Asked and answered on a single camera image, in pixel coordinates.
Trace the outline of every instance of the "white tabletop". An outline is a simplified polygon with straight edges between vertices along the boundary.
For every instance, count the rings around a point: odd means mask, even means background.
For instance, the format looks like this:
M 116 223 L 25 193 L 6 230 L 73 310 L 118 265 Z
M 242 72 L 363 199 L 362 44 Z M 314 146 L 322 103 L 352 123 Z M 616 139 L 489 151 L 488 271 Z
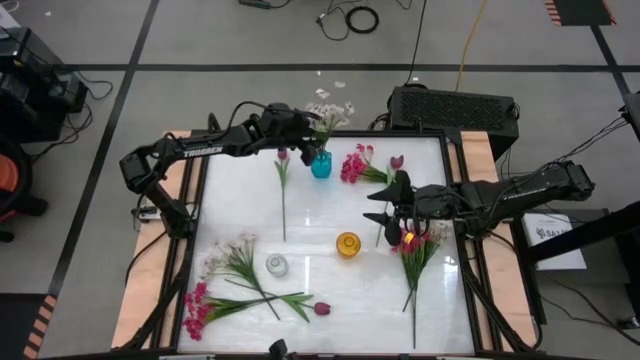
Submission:
M 372 163 L 383 171 L 391 156 L 404 155 L 403 169 L 415 186 L 446 182 L 437 138 L 332 138 L 328 150 L 333 153 L 333 172 L 328 179 L 315 179 L 298 159 L 299 153 L 291 154 L 285 243 L 280 182 L 273 164 L 276 152 L 210 158 L 189 290 L 200 281 L 202 259 L 215 253 L 215 243 L 222 247 L 229 241 L 238 243 L 241 232 L 253 232 L 259 238 L 254 268 L 266 291 L 313 294 L 311 305 L 323 301 L 332 308 L 324 317 L 307 309 L 308 324 L 282 301 L 273 302 L 281 321 L 261 304 L 210 323 L 200 342 L 181 331 L 180 352 L 264 353 L 283 338 L 289 350 L 298 353 L 473 353 L 450 224 L 447 239 L 420 279 L 417 346 L 413 349 L 411 312 L 402 312 L 408 287 L 401 260 L 390 251 L 384 237 L 375 247 L 378 225 L 362 216 L 383 211 L 383 202 L 367 200 L 366 196 L 384 185 L 345 184 L 339 178 L 342 161 L 355 151 L 357 143 L 375 147 Z M 362 249 L 353 259 L 337 254 L 336 238 L 343 232 L 354 232 L 362 241 Z M 266 258 L 273 253 L 287 259 L 289 271 L 283 277 L 276 278 L 265 268 Z M 209 280 L 212 296 L 237 300 L 259 297 L 224 279 L 217 276 Z

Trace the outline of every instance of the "orange stripe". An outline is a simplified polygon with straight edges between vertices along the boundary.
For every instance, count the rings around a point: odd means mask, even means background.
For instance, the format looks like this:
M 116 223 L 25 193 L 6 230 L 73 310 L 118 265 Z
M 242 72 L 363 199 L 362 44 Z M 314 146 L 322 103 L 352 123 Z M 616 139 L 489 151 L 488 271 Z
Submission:
M 51 311 L 45 309 L 44 307 L 40 308 L 40 311 L 38 311 L 38 314 L 42 315 L 42 317 L 44 317 L 47 320 L 51 320 Z
M 44 301 L 52 307 L 56 306 L 56 299 L 51 295 L 47 296 Z
M 35 359 L 38 357 L 38 352 L 27 346 L 24 348 L 24 356 L 29 359 Z
M 47 325 L 45 325 L 45 323 L 43 323 L 40 320 L 36 319 L 36 322 L 33 324 L 33 327 L 42 331 L 42 332 L 46 332 L 47 331 Z
M 42 338 L 34 333 L 29 334 L 29 341 L 38 346 L 42 345 Z

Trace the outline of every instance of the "yellow cup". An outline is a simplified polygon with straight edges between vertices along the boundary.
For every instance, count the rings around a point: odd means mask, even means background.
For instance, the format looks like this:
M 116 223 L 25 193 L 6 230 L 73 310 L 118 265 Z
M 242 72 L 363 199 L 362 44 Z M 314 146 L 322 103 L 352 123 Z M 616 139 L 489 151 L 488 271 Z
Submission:
M 345 259 L 351 259 L 360 251 L 360 238 L 354 233 L 342 233 L 336 240 L 338 254 Z

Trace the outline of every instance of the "gray floor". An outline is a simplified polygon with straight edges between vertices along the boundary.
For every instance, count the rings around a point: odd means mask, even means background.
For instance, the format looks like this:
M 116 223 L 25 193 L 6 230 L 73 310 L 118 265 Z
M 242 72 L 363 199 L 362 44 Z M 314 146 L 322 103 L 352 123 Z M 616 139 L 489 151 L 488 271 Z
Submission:
M 12 15 L 22 25 L 32 27 L 67 63 L 127 64 L 149 3 L 23 1 Z M 408 63 L 422 3 L 416 1 L 411 11 L 401 10 L 393 1 L 368 3 L 380 13 L 379 29 L 370 35 L 352 34 L 346 41 L 335 43 L 326 40 L 314 23 L 328 1 L 294 0 L 284 9 L 261 11 L 239 6 L 235 0 L 161 0 L 140 63 Z M 607 42 L 620 64 L 640 64 L 640 49 L 634 46 L 640 30 L 636 21 L 640 5 L 633 0 L 608 3 L 619 26 L 602 28 Z M 429 1 L 417 62 L 458 64 L 479 6 L 479 1 L 472 0 Z M 325 25 L 334 36 L 344 31 L 344 24 L 336 20 L 330 19 Z M 539 0 L 489 1 L 467 63 L 606 64 L 589 28 L 554 26 Z M 14 243 L 0 249 L 2 292 L 42 293 L 51 281 L 123 78 L 121 72 L 85 75 L 111 80 L 116 89 L 106 100 L 91 102 L 95 120 L 80 141 L 53 150 L 36 165 L 33 192 L 50 201 L 47 214 L 40 219 L 21 217 L 2 224 L 2 228 L 10 227 L 18 234 Z M 128 215 L 135 197 L 125 188 L 117 165 L 124 154 L 154 141 L 163 130 L 202 128 L 210 111 L 219 119 L 227 119 L 233 106 L 242 100 L 282 101 L 303 107 L 317 100 L 314 92 L 319 88 L 330 92 L 329 100 L 334 103 L 351 101 L 356 110 L 351 126 L 364 128 L 385 111 L 392 87 L 403 83 L 406 76 L 404 71 L 136 72 L 41 356 L 109 349 L 124 273 L 137 237 Z M 455 72 L 416 72 L 414 77 L 442 90 L 453 90 L 456 81 Z M 640 74 L 625 74 L 625 78 L 632 91 L 640 89 Z M 346 87 L 337 88 L 336 81 L 346 83 Z M 98 86 L 95 89 L 97 93 L 102 91 Z M 513 147 L 512 171 L 532 170 L 566 153 L 615 119 L 622 105 L 609 73 L 469 72 L 461 90 L 513 96 L 520 104 L 521 135 Z M 239 115 L 240 120 L 248 112 Z M 583 203 L 556 206 L 615 210 L 640 199 L 635 181 L 640 176 L 639 160 L 632 131 L 619 130 L 574 158 L 597 183 L 594 195 Z M 590 268 L 619 266 L 615 249 L 607 249 L 608 256 L 600 261 L 596 258 Z M 630 315 L 619 276 L 556 275 L 585 290 L 611 317 Z M 576 316 L 594 316 L 579 298 L 552 283 L 541 281 L 541 292 Z M 545 309 L 550 321 L 544 327 L 542 348 L 552 354 L 606 359 L 640 355 L 612 330 L 576 323 L 553 308 Z

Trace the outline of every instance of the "black line on floor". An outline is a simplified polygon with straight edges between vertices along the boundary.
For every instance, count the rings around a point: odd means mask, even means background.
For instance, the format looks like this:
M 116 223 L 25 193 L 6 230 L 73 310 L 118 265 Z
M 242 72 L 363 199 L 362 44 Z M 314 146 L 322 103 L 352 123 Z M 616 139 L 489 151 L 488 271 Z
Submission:
M 604 59 L 607 61 L 607 65 L 609 65 L 611 69 L 611 74 L 613 75 L 613 80 L 615 80 L 616 85 L 618 86 L 618 90 L 620 90 L 620 94 L 626 95 L 629 93 L 629 86 L 627 86 L 627 82 L 624 80 L 624 76 L 622 76 L 622 72 L 620 71 L 620 66 L 618 66 L 618 62 L 616 61 L 613 53 L 611 52 L 611 48 L 609 48 L 609 44 L 607 44 L 607 40 L 604 38 L 602 31 L 599 26 L 591 26 L 591 32 L 593 36 L 596 38 L 596 42 L 598 43 L 598 47 L 600 47 L 600 51 L 602 51 L 602 55 Z
M 416 64 L 415 71 L 456 72 L 458 64 Z M 74 71 L 127 71 L 127 64 L 67 64 Z M 135 71 L 158 72 L 266 72 L 266 71 L 409 71 L 408 64 L 137 64 Z M 594 73 L 610 72 L 610 65 L 469 64 L 465 72 Z M 640 65 L 619 65 L 621 72 L 640 72 Z
M 102 134 L 102 140 L 100 140 L 100 145 L 98 146 L 98 152 L 95 159 L 93 160 L 93 165 L 91 166 L 89 177 L 84 186 L 84 190 L 82 191 L 80 203 L 78 204 L 76 213 L 73 216 L 71 228 L 69 229 L 67 239 L 64 243 L 64 247 L 62 248 L 62 254 L 60 254 L 58 264 L 56 265 L 56 269 L 53 273 L 53 278 L 51 279 L 51 283 L 49 285 L 49 294 L 52 294 L 56 297 L 60 294 L 60 290 L 62 289 L 62 285 L 64 284 L 64 279 L 67 276 L 69 265 L 71 264 L 71 258 L 73 257 L 73 253 L 76 249 L 78 239 L 80 238 L 80 233 L 82 232 L 82 227 L 87 217 L 87 212 L 89 211 L 91 200 L 93 199 L 93 194 L 95 193 L 96 187 L 98 185 L 100 173 L 102 172 L 102 168 L 104 167 L 107 152 L 109 151 L 109 145 L 111 145 L 111 140 L 113 139 L 113 134 L 115 133 L 116 126 L 118 125 L 118 120 L 120 118 L 120 113 L 122 112 L 122 108 L 124 107 L 124 103 L 127 99 L 129 88 L 131 87 L 133 75 L 135 74 L 135 65 L 140 61 L 142 48 L 144 47 L 144 43 L 147 40 L 147 36 L 149 35 L 149 29 L 151 27 L 151 23 L 153 22 L 153 17 L 155 16 L 156 10 L 158 9 L 158 2 L 159 0 L 151 0 L 151 2 L 149 3 L 147 14 L 145 15 L 144 21 L 142 23 L 142 28 L 140 29 L 140 33 L 138 34 L 138 39 L 136 40 L 135 47 L 133 48 L 131 59 L 129 60 L 128 69 L 124 74 L 122 84 L 120 85 L 120 89 L 118 90 L 118 95 L 116 96 L 115 103 L 113 105 L 113 108 L 111 109 L 111 114 L 109 115 L 109 119 L 107 120 L 107 126 L 105 127 L 104 133 Z

